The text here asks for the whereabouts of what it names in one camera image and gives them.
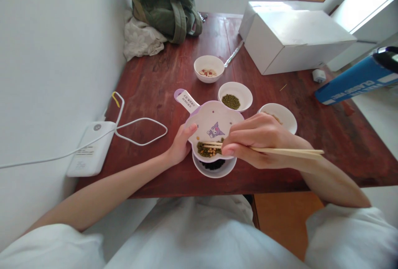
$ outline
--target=blue water bottle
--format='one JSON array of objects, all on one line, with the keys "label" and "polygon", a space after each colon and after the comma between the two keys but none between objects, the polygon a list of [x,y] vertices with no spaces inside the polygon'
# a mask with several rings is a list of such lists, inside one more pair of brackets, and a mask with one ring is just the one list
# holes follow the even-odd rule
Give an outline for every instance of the blue water bottle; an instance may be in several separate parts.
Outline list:
[{"label": "blue water bottle", "polygon": [[394,82],[398,82],[398,47],[380,47],[319,88],[315,97],[330,105]]}]

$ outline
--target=chopsticks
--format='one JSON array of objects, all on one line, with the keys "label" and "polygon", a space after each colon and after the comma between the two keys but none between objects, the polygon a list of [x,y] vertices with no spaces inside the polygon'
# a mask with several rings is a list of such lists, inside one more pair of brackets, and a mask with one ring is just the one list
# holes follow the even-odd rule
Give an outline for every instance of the chopsticks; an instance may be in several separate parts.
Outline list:
[{"label": "chopsticks", "polygon": [[[213,149],[221,149],[222,146],[222,143],[215,143],[215,142],[203,142],[203,144],[205,144],[203,146],[204,148],[213,148]],[[323,150],[276,149],[276,148],[255,148],[255,147],[249,147],[249,148],[260,153],[272,153],[272,154],[279,154],[279,155],[313,159],[313,160],[322,159],[321,154],[325,153]]]}]

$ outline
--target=charging cable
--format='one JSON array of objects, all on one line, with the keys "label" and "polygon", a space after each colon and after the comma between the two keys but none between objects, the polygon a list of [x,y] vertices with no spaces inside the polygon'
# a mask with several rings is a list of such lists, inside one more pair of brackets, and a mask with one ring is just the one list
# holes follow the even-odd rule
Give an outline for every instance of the charging cable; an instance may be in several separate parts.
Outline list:
[{"label": "charging cable", "polygon": [[[119,98],[121,99],[121,106],[119,105],[119,102],[118,102],[117,99],[115,98],[115,96],[114,96],[115,94],[116,94],[117,96],[119,96]],[[124,108],[124,99],[123,99],[123,97],[122,97],[118,92],[113,92],[113,93],[112,93],[112,98],[116,101],[117,107],[120,108],[119,116],[117,117],[117,120],[116,120],[115,129],[106,132],[105,134],[101,135],[100,137],[97,137],[95,140],[93,140],[93,141],[91,141],[91,142],[85,144],[84,146],[81,146],[80,148],[77,148],[76,150],[73,150],[72,152],[69,152],[68,154],[65,154],[65,155],[62,155],[62,156],[59,156],[59,157],[55,157],[55,158],[49,158],[49,159],[42,159],[42,160],[28,161],[28,162],[22,162],[22,163],[11,163],[11,164],[6,164],[6,165],[0,165],[0,169],[4,169],[4,168],[8,168],[8,167],[17,167],[17,166],[22,166],[22,165],[30,165],[30,164],[36,164],[36,163],[43,163],[43,162],[54,161],[54,160],[58,160],[58,159],[62,159],[62,158],[68,157],[69,155],[72,155],[72,154],[76,153],[77,151],[80,151],[81,149],[84,149],[85,147],[87,147],[87,146],[89,146],[89,145],[95,143],[96,141],[100,140],[101,138],[103,138],[104,136],[106,136],[107,134],[109,134],[109,133],[111,133],[111,132],[113,132],[113,131],[115,132],[115,134],[116,134],[118,137],[120,137],[120,138],[122,138],[122,139],[124,139],[124,140],[127,140],[127,141],[129,141],[129,142],[132,142],[134,145],[138,145],[138,146],[149,145],[150,143],[154,142],[154,141],[157,140],[157,139],[160,139],[161,137],[164,137],[164,136],[167,134],[168,129],[167,129],[166,126],[164,126],[162,123],[160,123],[160,122],[158,122],[158,121],[155,121],[155,120],[153,120],[153,119],[150,119],[150,118],[141,118],[141,119],[137,119],[137,120],[134,120],[134,121],[132,121],[132,122],[130,122],[130,123],[127,123],[127,124],[124,124],[124,125],[118,127],[117,125],[119,124],[119,121],[120,121],[120,118],[121,118],[121,114],[122,114],[123,108]],[[155,139],[153,139],[153,140],[151,140],[151,141],[149,141],[149,142],[147,142],[147,143],[145,143],[145,144],[137,143],[137,142],[135,142],[135,141],[133,141],[133,140],[131,140],[131,139],[125,137],[125,136],[120,135],[120,134],[117,132],[117,130],[118,130],[119,128],[126,127],[126,126],[128,126],[128,125],[131,125],[131,124],[133,124],[133,123],[136,123],[136,122],[142,121],[142,120],[149,120],[149,121],[155,122],[156,124],[159,124],[159,125],[161,125],[164,129],[166,129],[166,132],[165,132],[164,134],[162,134],[161,136],[158,136],[157,138],[155,138]]]}]

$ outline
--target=white cardboard box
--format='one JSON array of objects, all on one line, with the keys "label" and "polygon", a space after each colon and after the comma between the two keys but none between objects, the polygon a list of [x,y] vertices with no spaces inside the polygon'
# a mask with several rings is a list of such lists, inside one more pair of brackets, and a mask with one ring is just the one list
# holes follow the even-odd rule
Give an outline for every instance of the white cardboard box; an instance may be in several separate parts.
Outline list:
[{"label": "white cardboard box", "polygon": [[243,40],[246,40],[253,24],[254,16],[259,12],[286,11],[292,9],[292,6],[284,2],[249,2],[243,14],[242,22],[240,23],[239,34]]},{"label": "white cardboard box", "polygon": [[254,16],[245,48],[269,75],[318,68],[356,40],[323,11],[272,11]]}]

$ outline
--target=wooden table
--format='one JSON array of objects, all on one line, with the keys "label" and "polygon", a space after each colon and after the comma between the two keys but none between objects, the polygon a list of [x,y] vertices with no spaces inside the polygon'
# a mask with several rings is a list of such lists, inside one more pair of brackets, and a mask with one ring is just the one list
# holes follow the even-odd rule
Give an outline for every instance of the wooden table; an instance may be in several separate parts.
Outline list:
[{"label": "wooden table", "polygon": [[[311,70],[260,75],[243,46],[213,84],[200,82],[194,74],[194,61],[203,55],[214,55],[226,61],[241,37],[238,29],[241,16],[209,14],[199,37],[187,37],[181,45],[167,43],[155,56],[133,58],[126,64],[116,88],[126,104],[120,124],[149,117],[165,124],[168,134],[154,143],[138,147],[114,136],[99,175],[80,178],[76,190],[99,179],[142,163],[164,152],[172,144],[179,126],[188,112],[173,97],[176,89],[190,92],[203,104],[217,100],[219,87],[230,81],[246,85],[253,94],[253,104],[242,113],[245,119],[264,104],[275,102],[286,106],[295,115],[297,135],[315,148],[323,149],[325,157],[344,170],[361,187],[398,184],[398,162],[377,136],[356,105],[325,106],[314,97],[319,84],[312,80]],[[111,102],[107,121],[116,121],[119,109]],[[150,121],[140,121],[119,132],[145,143],[163,133]],[[292,169],[258,170],[238,160],[234,170],[224,178],[210,179],[194,166],[192,155],[167,170],[132,197],[209,196],[222,194],[254,194],[308,190],[298,171]]]}]

